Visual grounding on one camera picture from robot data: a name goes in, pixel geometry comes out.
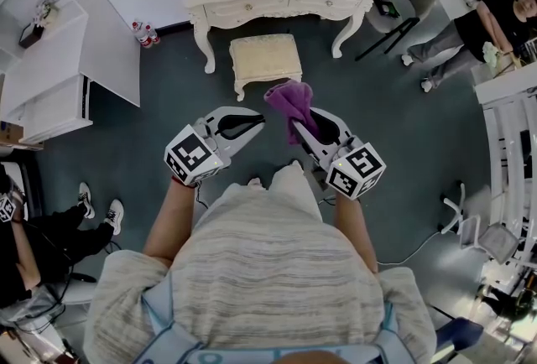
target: gray chair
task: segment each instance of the gray chair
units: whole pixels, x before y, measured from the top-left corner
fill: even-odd
[[[397,8],[397,0],[386,1],[392,2]],[[359,61],[380,44],[391,38],[394,34],[399,33],[398,38],[384,51],[384,53],[387,54],[417,23],[424,20],[427,15],[429,15],[435,1],[436,0],[408,0],[414,9],[414,14],[412,17],[406,18],[405,20],[403,20],[402,17],[392,18],[387,15],[381,15],[377,6],[373,5],[371,10],[366,13],[366,18],[378,32],[384,33],[385,35],[365,52],[357,55],[354,60]]]

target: red and white bottle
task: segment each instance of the red and white bottle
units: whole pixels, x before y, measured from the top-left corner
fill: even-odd
[[[145,29],[147,30],[148,35],[151,38],[151,42],[153,42],[155,45],[160,44],[160,36],[157,35],[157,30],[155,30],[153,26],[149,23],[145,24]]]
[[[134,37],[144,48],[151,48],[153,42],[151,41],[147,30],[143,28],[143,24],[140,21],[133,21],[133,33]]]

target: person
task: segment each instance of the person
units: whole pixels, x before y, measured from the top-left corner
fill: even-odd
[[[488,297],[489,292],[496,299]],[[537,312],[534,310],[535,293],[529,289],[524,289],[518,297],[511,297],[499,289],[482,286],[478,295],[481,302],[490,307],[497,316],[511,322],[523,320],[528,315],[532,315],[534,318],[537,316]]]
[[[435,331],[414,275],[378,272],[359,201],[337,195],[335,226],[324,224],[294,161],[268,190],[260,179],[230,185],[191,234],[194,204],[195,190],[173,177],[142,252],[107,257],[86,324],[89,362],[130,363],[144,351],[154,330],[142,294],[164,278],[175,322],[207,347],[370,343],[388,300],[412,357],[430,362]],[[313,355],[293,360],[344,362]]]
[[[401,60],[409,66],[432,59],[448,49],[460,48],[420,82],[421,89],[429,92],[459,71],[484,63],[486,42],[504,53],[524,44],[529,38],[529,21],[533,23],[535,16],[537,0],[482,0],[475,10],[451,21],[430,41],[409,47]]]
[[[119,200],[112,202],[97,229],[78,230],[85,218],[95,216],[91,192],[85,183],[80,184],[77,205],[65,212],[24,221],[23,193],[13,187],[5,171],[0,177],[11,184],[15,205],[13,219],[0,222],[0,308],[29,299],[42,283],[63,281],[71,266],[99,253],[121,231],[123,206]]]

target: curved table leg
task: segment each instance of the curved table leg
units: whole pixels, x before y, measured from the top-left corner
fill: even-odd
[[[364,14],[365,11],[363,9],[359,9],[354,13],[354,15],[351,15],[345,28],[334,39],[334,43],[332,44],[332,57],[335,59],[341,58],[341,44],[357,32],[362,25]]]
[[[198,48],[201,50],[205,57],[207,57],[207,64],[205,65],[205,73],[212,73],[215,71],[215,53],[212,50],[211,44],[209,44],[209,39],[207,38],[207,33],[211,26],[207,21],[199,21],[194,24],[194,39],[198,45]]]
[[[237,101],[243,101],[244,100],[244,85],[238,84],[235,82],[235,92],[238,94]]]

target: white sneaker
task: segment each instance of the white sneaker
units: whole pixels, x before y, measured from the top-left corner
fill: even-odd
[[[483,284],[479,287],[476,297],[480,300],[483,300],[484,297],[488,296],[488,293],[490,293],[490,285]]]
[[[265,190],[260,178],[251,178],[248,181],[248,187],[250,187],[252,190]]]
[[[81,182],[78,187],[78,204],[86,207],[86,214],[84,215],[85,218],[91,219],[95,216],[95,211],[91,205],[90,187],[87,186],[86,182]]]
[[[427,79],[427,78],[421,80],[420,85],[421,85],[421,89],[422,89],[424,92],[429,92],[429,91],[431,91],[431,90],[433,89],[433,84],[432,84],[432,82],[431,82],[429,79]]]
[[[124,213],[125,210],[121,201],[115,199],[110,205],[110,209],[108,209],[107,217],[104,219],[107,224],[114,227],[114,236],[117,236],[121,232],[121,221]]]
[[[414,63],[414,59],[408,54],[401,55],[401,61],[403,61],[403,64],[407,67]]]

